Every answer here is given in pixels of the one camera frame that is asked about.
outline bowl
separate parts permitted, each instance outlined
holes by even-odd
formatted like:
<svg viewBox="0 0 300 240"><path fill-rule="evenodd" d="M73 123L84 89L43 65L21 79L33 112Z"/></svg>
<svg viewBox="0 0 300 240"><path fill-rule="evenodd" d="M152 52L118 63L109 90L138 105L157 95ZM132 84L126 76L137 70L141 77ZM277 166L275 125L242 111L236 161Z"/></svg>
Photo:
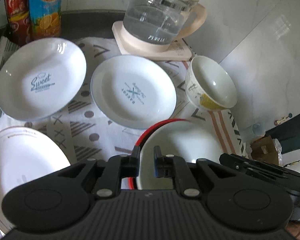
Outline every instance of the bowl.
<svg viewBox="0 0 300 240"><path fill-rule="evenodd" d="M158 128L144 143L140 152L138 189L173 189L172 179L154 176L154 146L159 145L162 155L181 156L186 162L196 163L206 158L219 163L223 153L220 143L210 132L187 120L170 122Z"/></svg>
<svg viewBox="0 0 300 240"><path fill-rule="evenodd" d="M136 142L136 146L140 146L140 149L142 149L145 142L149 139L149 137L160 127L164 126L167 123L175 122L175 121L185 121L185 119L178 119L178 118L172 118L163 120L161 122L158 122L154 124L153 126L149 127L138 139ZM135 178L128 178L128 187L129 189L137 189L137 184Z"/></svg>
<svg viewBox="0 0 300 240"><path fill-rule="evenodd" d="M234 107L237 90L228 73L214 60L195 56L186 74L186 95L198 108L219 111Z"/></svg>

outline water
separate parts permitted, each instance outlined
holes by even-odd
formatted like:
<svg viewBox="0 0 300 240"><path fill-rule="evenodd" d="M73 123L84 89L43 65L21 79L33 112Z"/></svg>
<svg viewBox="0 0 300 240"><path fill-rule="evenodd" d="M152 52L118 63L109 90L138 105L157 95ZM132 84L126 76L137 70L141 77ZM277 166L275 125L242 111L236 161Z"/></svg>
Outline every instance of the water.
<svg viewBox="0 0 300 240"><path fill-rule="evenodd" d="M139 5L126 11L123 25L142 41L165 45L174 41L183 25L183 17L178 13L170 12L168 15L157 8Z"/></svg>

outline tablecloth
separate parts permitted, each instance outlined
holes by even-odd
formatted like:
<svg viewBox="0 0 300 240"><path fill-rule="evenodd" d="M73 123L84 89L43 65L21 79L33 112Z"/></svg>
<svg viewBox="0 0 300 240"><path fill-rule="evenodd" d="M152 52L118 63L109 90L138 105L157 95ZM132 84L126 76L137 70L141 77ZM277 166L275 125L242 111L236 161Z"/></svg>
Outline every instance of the tablecloth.
<svg viewBox="0 0 300 240"><path fill-rule="evenodd" d="M130 154L144 130L130 129L112 122L93 103L90 93L90 79L95 68L105 59L120 55L119 48L114 39L88 37L75 43L86 57L87 72L82 87L71 102L50 117L33 122L13 120L0 110L0 131L11 126L36 129L50 137L71 164L91 157L108 160L113 155ZM1 38L0 69L17 49L16 44L5 37ZM217 138L225 153L247 157L230 110L202 111L188 101L185 76L189 62L156 63L170 76L176 89L177 105L172 118L186 118L199 124ZM122 187L127 188L126 180Z"/></svg>

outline white plate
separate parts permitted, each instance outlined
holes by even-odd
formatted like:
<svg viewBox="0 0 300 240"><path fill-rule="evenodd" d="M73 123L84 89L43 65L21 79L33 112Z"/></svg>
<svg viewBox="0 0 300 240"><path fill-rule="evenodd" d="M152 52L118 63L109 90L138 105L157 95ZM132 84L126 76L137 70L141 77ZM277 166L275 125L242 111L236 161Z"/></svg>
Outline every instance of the white plate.
<svg viewBox="0 0 300 240"><path fill-rule="evenodd" d="M71 41L33 41L18 49L0 71L0 108L22 121L52 115L79 91L86 68L84 54Z"/></svg>
<svg viewBox="0 0 300 240"><path fill-rule="evenodd" d="M25 127L0 132L0 230L13 225L5 218L1 202L11 189L69 166L61 149L47 136Z"/></svg>
<svg viewBox="0 0 300 240"><path fill-rule="evenodd" d="M134 129L147 129L168 119L177 101L165 71L146 58L131 55L102 62L92 75L91 94L108 118Z"/></svg>
<svg viewBox="0 0 300 240"><path fill-rule="evenodd" d="M218 140L199 125L189 121L175 121L160 127L145 142L140 152L140 170L136 178L138 189L172 189L172 179L154 176L154 146L162 155L183 157L195 163L199 158L219 163L222 148Z"/></svg>

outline bottle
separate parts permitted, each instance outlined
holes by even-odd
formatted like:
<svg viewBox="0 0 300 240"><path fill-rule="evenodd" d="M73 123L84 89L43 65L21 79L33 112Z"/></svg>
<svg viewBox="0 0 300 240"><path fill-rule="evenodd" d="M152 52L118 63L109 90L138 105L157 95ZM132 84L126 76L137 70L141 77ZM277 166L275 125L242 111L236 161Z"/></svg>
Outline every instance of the bottle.
<svg viewBox="0 0 300 240"><path fill-rule="evenodd" d="M61 33L61 0L29 0L33 39Z"/></svg>

